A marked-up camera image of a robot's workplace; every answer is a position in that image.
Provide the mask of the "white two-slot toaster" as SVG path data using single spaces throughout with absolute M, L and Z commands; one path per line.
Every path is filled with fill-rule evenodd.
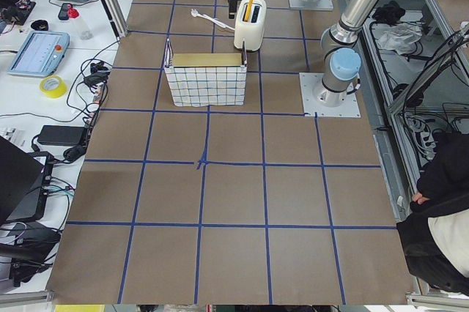
M 250 0 L 242 0 L 237 11 L 234 33 L 234 47 L 247 51 L 258 51 L 265 32 L 267 6 L 264 0 L 253 0 L 249 17 L 245 21 Z

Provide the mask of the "yellow toast slice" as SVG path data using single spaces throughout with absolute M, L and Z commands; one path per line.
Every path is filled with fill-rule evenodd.
M 248 3 L 246 5 L 246 9 L 245 9 L 245 13 L 244 13 L 244 16 L 243 16 L 243 21 L 244 22 L 247 22 L 249 17 L 250 17 L 253 2 L 254 2 L 254 0 L 248 0 Z

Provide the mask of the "black power adapter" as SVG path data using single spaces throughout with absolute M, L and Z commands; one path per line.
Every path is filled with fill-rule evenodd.
M 84 127 L 44 125 L 37 142 L 47 146 L 75 146 L 83 141 L 85 133 Z

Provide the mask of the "teach pendant tablet near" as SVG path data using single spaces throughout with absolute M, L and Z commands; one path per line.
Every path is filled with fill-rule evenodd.
M 32 31 L 12 60 L 7 73 L 44 78 L 54 73 L 70 44 L 66 32 Z

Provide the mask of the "yellow tape roll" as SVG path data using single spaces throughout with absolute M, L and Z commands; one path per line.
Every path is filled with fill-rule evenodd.
M 67 86 L 58 75 L 49 75 L 41 80 L 40 91 L 48 98 L 55 99 L 66 94 Z

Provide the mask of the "clear bottle red cap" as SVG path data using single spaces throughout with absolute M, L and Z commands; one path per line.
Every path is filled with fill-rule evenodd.
M 72 7 L 71 5 L 68 7 L 67 15 L 71 24 L 73 24 L 77 35 L 81 40 L 90 40 L 93 38 L 92 32 L 88 27 L 86 21 L 82 18 L 79 11 Z

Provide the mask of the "seated person in black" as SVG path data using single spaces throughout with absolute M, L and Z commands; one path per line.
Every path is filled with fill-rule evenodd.
M 417 181 L 412 213 L 397 223 L 409 273 L 468 295 L 468 135 L 439 148 Z

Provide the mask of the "black phone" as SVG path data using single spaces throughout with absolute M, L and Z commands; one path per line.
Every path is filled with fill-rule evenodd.
M 68 2 L 65 2 L 61 5 L 60 7 L 60 10 L 59 10 L 59 14 L 58 14 L 58 19 L 60 21 L 68 21 L 69 20 L 69 9 L 72 9 L 73 6 L 71 3 L 68 3 Z

